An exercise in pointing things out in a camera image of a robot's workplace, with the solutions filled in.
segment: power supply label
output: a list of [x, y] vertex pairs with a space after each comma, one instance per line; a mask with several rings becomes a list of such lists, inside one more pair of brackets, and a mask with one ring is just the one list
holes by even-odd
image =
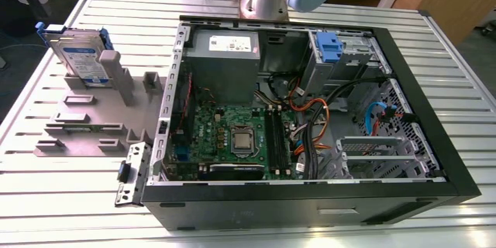
[[210, 51], [251, 52], [251, 38], [242, 36], [211, 36]]
[[100, 63], [98, 53], [92, 48], [63, 48], [71, 68], [88, 83], [98, 85], [108, 82], [108, 75]]

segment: blue plastic clip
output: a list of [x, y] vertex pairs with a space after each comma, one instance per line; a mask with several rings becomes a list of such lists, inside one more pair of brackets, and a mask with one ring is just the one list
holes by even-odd
[[114, 50], [114, 45], [112, 45], [112, 42], [111, 42], [111, 36], [108, 35], [108, 31], [106, 28], [103, 28], [100, 30], [100, 36], [103, 37], [104, 39], [104, 43], [106, 43], [106, 49], [108, 50]]
[[50, 48], [50, 44], [47, 41], [47, 38], [44, 37], [44, 32], [46, 32], [46, 24], [43, 22], [36, 23], [36, 33], [40, 36], [42, 40], [44, 40], [47, 48]]
[[343, 43], [334, 32], [318, 32], [318, 47], [324, 63], [336, 63], [343, 55]]

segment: green circuit board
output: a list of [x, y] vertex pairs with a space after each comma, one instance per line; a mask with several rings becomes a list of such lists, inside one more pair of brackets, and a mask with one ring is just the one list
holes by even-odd
[[[284, 141], [288, 151], [291, 173], [275, 174], [268, 167], [268, 148], [266, 144], [266, 109], [255, 107], [211, 105], [199, 106], [195, 113], [194, 142], [190, 146], [187, 161], [176, 162], [180, 180], [195, 180], [202, 163], [252, 163], [266, 166], [266, 180], [295, 179], [295, 169], [290, 158], [290, 141]], [[284, 126], [295, 122], [294, 112], [282, 112]], [[247, 129], [252, 133], [254, 152], [236, 155], [232, 153], [232, 132]]]

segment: aluminum table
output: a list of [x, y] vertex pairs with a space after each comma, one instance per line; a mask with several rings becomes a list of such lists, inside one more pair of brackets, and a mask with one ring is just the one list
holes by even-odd
[[[167, 76], [179, 15], [236, 17], [238, 2], [79, 0], [66, 25], [106, 26], [131, 74], [156, 71]], [[394, 225], [168, 232], [147, 208], [114, 208], [120, 158], [32, 154], [68, 88], [66, 68], [48, 50], [0, 126], [0, 244], [496, 246], [496, 233], [491, 233], [496, 228], [496, 102], [436, 23], [415, 10], [338, 5], [323, 5], [312, 13], [290, 11], [290, 17], [292, 21], [390, 29], [483, 195]]]

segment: floor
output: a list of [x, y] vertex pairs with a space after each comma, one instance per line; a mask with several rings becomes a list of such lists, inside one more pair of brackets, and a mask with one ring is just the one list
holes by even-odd
[[[50, 0], [52, 16], [46, 20], [46, 23], [63, 23], [76, 2], [78, 0]], [[0, 122], [46, 52], [42, 39], [36, 34], [26, 36], [14, 34], [23, 33], [27, 27], [34, 26], [34, 19], [30, 17], [26, 19], [28, 24], [18, 23], [14, 32], [11, 27], [16, 25], [2, 26], [3, 23], [10, 22], [10, 19], [19, 19], [20, 15], [28, 13], [27, 7], [16, 1], [0, 0], [0, 57], [8, 63], [8, 68], [0, 69]], [[491, 93], [496, 95], [496, 79], [494, 78], [494, 73], [496, 73], [496, 35], [483, 37], [480, 31], [475, 30], [460, 44], [459, 51]]]

